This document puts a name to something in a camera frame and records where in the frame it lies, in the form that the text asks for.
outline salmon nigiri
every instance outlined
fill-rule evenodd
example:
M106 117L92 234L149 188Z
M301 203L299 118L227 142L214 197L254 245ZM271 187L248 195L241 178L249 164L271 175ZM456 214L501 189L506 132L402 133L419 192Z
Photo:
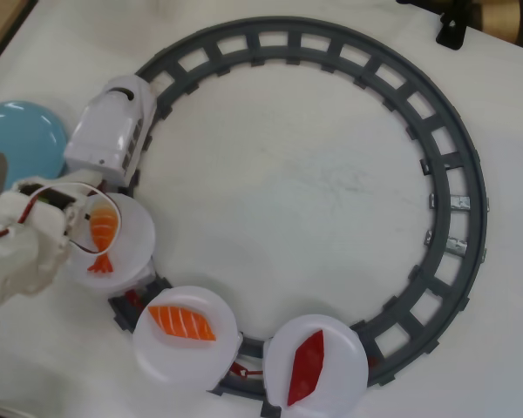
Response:
M215 341L207 320L184 307L149 307L149 313L166 334L194 340Z
M89 227L93 242L99 251L104 251L111 244L119 225L119 218L110 204L105 200L97 202L89 218ZM95 264L87 269L88 272L94 273L112 273L111 261L108 254L102 254L97 257Z

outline toy train track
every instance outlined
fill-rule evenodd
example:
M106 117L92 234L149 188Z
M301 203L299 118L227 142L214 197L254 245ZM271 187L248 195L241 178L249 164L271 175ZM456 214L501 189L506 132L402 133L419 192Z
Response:
M260 34L285 32L287 44L283 46L262 46ZM311 35L329 39L326 51L302 46L302 36ZM223 54L218 42L231 37L245 37L246 48ZM366 64L359 65L342 57L343 47L352 47L368 54ZM196 50L204 50L208 60L190 71L186 71L179 60ZM368 386L384 385L395 378L396 372L407 366L423 353L431 353L438 345L439 336L448 328L458 312L465 309L468 294L485 255L486 217L488 202L479 155L461 119L442 92L415 65L395 51L376 40L354 30L325 22L299 17L260 17L221 24L202 30L159 52L145 64L137 75L152 82L161 72L166 71L174 82L158 97L158 108L153 125L165 119L177 98L191 94L200 86L200 81L210 75L223 76L233 66L251 63L264 65L271 59L284 60L286 64L297 65L301 61L320 64L323 71L340 71L352 77L353 83L362 89L370 88L383 98L384 107L397 111L408 126L412 140L418 141L425 158L420 161L423 174L431 176L433 194L430 208L434 211L433 228L426 234L428 251L419 265L408 274L409 284L397 297L385 303L383 311L368 321L360 321L351 329L358 333L369 359L370 376ZM377 75L380 66L386 65L404 79L394 88ZM419 94L434 110L428 118L421 118L408 99ZM456 151L441 154L432 133L445 128L456 146ZM467 196L452 196L447 171L461 168L465 173ZM125 192L132 194L138 184L139 173ZM452 211L467 211L469 214L467 241L448 235ZM445 253L462 258L456 279L450 285L438 279L435 274ZM168 282L156 280L142 293L147 303ZM426 323L420 323L411 309L428 290L441 298L441 306ZM110 300L117 314L117 322L125 329L133 330L139 317L135 307L127 298ZM391 327L399 325L410 340L395 353L384 357L376 338ZM262 357L262 341L245 338L240 353ZM279 408L271 407L266 401L263 382L244 380L228 374L214 390L216 394L230 393L264 401L262 416L279 415Z

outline shrimp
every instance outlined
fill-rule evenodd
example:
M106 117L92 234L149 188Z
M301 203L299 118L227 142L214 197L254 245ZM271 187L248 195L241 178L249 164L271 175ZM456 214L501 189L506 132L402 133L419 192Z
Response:
M119 219L112 208L112 206L104 200L97 202L92 210L89 218L89 226L91 228L91 236L95 246L99 251L104 251L111 244L116 233L116 228L119 225ZM112 273L111 261L108 259L108 254L102 254L97 257L95 264L87 269L88 272L94 273Z

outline white plate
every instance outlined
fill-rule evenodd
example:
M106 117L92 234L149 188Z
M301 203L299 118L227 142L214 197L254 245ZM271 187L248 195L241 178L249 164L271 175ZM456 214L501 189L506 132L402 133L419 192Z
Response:
M323 368L316 390L287 406L296 349L323 330ZM368 361L357 334L325 315L304 315L287 322L269 342L263 375L268 401L282 408L282 417L341 417L355 407L366 390Z
M107 193L118 205L122 214L122 227L114 247L108 253L113 273L96 274L87 271L95 262L92 254L72 250L66 267L78 283L101 293L116 293L135 285L147 266L155 249L155 226L149 212L135 199L124 194ZM85 205L89 213L98 195L91 196ZM88 225L83 225L74 240L87 248L96 248Z
M139 365L154 379L165 383L214 389L230 369L242 341L233 311L219 295L194 286L165 290L148 306L155 305L189 307L202 314L217 340L166 335L146 308L133 332Z

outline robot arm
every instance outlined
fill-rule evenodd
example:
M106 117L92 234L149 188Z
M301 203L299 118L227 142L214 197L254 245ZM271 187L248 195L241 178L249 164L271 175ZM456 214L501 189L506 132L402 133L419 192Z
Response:
M0 306L17 293L39 293L51 284L85 217L89 185L96 187L101 180L98 172L80 170L56 180L24 179L0 195L0 232L8 231L0 236ZM59 186L43 192L25 222L18 223L30 196L55 184Z

